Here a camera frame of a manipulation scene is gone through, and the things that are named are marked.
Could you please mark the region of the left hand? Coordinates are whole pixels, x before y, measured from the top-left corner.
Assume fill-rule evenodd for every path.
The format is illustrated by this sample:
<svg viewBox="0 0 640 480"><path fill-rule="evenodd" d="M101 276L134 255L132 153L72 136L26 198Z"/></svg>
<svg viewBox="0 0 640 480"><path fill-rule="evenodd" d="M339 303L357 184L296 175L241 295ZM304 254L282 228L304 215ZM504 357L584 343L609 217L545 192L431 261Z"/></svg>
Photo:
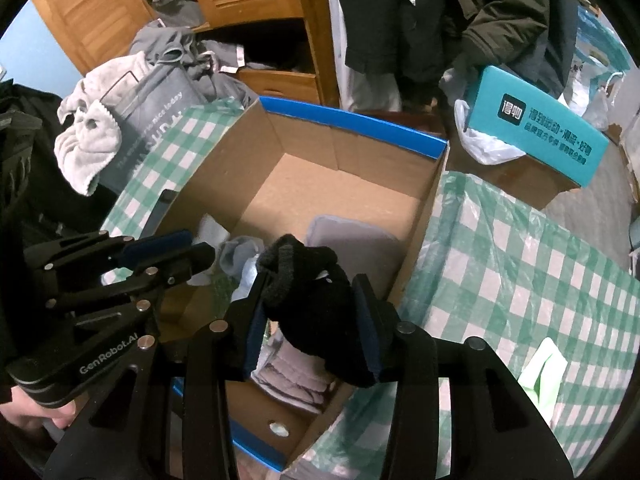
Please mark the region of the left hand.
<svg viewBox="0 0 640 480"><path fill-rule="evenodd" d="M48 420L58 429L65 429L74 421L78 412L75 400L62 408L44 408L19 386L11 388L11 400L1 404L1 415L11 425L26 434L39 434Z"/></svg>

